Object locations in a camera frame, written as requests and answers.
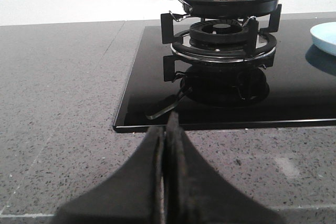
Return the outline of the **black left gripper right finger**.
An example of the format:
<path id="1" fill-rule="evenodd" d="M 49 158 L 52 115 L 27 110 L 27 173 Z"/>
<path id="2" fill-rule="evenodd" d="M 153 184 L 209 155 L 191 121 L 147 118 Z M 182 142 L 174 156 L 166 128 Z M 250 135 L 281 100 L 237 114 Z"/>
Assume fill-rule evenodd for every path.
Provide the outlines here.
<path id="1" fill-rule="evenodd" d="M 201 156 L 179 125 L 166 125 L 164 196 L 167 223 L 285 223 L 275 211 L 247 197 Z"/>

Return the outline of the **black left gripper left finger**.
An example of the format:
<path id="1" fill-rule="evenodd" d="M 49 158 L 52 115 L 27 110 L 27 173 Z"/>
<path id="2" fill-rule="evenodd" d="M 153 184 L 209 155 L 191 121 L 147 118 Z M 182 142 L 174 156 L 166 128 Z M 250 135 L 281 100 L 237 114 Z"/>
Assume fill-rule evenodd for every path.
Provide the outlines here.
<path id="1" fill-rule="evenodd" d="M 145 138 L 111 177 L 61 206 L 54 223 L 160 223 L 164 132 Z"/>

